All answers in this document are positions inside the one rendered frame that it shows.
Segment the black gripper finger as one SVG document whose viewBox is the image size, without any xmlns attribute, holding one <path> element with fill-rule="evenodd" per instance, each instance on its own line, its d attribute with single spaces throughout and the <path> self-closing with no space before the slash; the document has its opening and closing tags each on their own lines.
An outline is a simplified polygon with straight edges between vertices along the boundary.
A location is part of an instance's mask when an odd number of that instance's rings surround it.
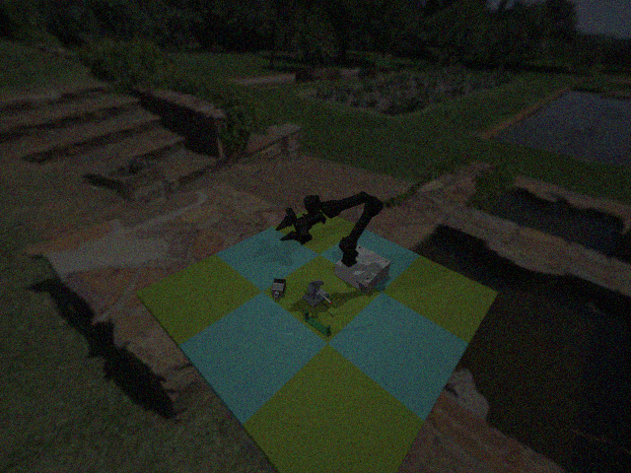
<svg viewBox="0 0 631 473">
<path fill-rule="evenodd" d="M 283 240 L 290 240 L 290 239 L 294 239 L 294 240 L 299 241 L 297 236 L 296 236 L 296 234 L 294 233 L 294 231 L 291 231 L 287 235 L 283 236 L 281 238 L 281 241 L 283 241 Z"/>
<path fill-rule="evenodd" d="M 289 218 L 287 217 L 287 215 L 285 215 L 285 218 L 283 219 L 283 221 L 280 223 L 280 225 L 276 228 L 276 232 L 280 231 L 286 227 L 292 227 L 292 224 L 289 220 Z"/>
</svg>

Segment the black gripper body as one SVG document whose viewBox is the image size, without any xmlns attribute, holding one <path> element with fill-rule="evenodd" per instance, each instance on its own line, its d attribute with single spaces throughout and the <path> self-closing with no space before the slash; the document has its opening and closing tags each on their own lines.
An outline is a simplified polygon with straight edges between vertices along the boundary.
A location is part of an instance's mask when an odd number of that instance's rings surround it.
<svg viewBox="0 0 631 473">
<path fill-rule="evenodd" d="M 311 220 L 310 216 L 309 216 L 308 214 L 306 215 L 306 214 L 304 213 L 304 214 L 303 214 L 303 217 L 301 217 L 301 218 L 297 219 L 297 217 L 296 217 L 296 215 L 295 215 L 295 213 L 294 213 L 294 211 L 293 211 L 293 209 L 292 209 L 292 208 L 287 208 L 287 209 L 285 209 L 285 211 L 286 211 L 286 213 L 287 213 L 287 215 L 288 215 L 287 217 L 289 218 L 289 220 L 290 220 L 291 224 L 293 224 L 293 225 L 294 225 L 294 228 L 295 228 L 295 230 L 296 230 L 294 233 L 296 234 L 296 236 L 297 236 L 297 238 L 298 238 L 299 242 L 301 243 L 301 245 L 305 244 L 305 243 L 306 243 L 306 241 L 305 241 L 305 240 L 302 240 L 302 238 L 301 238 L 301 236 L 300 236 L 301 229 L 299 228 L 298 224 L 299 224 L 299 223 L 304 223 L 304 222 L 309 222 L 310 224 L 308 225 L 308 227 L 311 227 L 311 228 L 312 228 L 312 226 L 313 226 L 313 222 L 312 222 L 312 220 Z M 296 225 L 296 224 L 297 224 L 297 225 Z"/>
</svg>

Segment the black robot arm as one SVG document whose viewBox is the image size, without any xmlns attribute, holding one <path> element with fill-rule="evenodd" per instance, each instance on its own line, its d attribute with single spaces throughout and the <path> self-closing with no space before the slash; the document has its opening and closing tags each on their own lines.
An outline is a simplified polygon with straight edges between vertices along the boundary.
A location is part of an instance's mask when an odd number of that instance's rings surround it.
<svg viewBox="0 0 631 473">
<path fill-rule="evenodd" d="M 359 221 L 353 228 L 349 236 L 343 237 L 339 243 L 339 248 L 344 252 L 342 257 L 342 263 L 347 267 L 350 267 L 357 263 L 355 258 L 358 256 L 357 240 L 364 231 L 365 227 L 369 224 L 371 219 L 378 215 L 382 210 L 384 204 L 375 196 L 370 196 L 366 192 L 360 192 L 359 194 L 341 199 L 341 200 L 329 200 L 325 202 L 319 201 L 318 195 L 308 195 L 304 198 L 304 203 L 308 211 L 313 225 L 322 222 L 325 224 L 326 217 L 334 218 L 341 213 L 341 211 L 349 209 L 351 207 L 365 203 L 364 212 Z M 323 213 L 325 216 L 323 215 Z M 312 239 L 312 235 L 309 234 L 311 227 L 308 227 L 310 223 L 299 223 L 298 226 L 301 229 L 300 236 L 302 240 L 306 242 Z"/>
</svg>

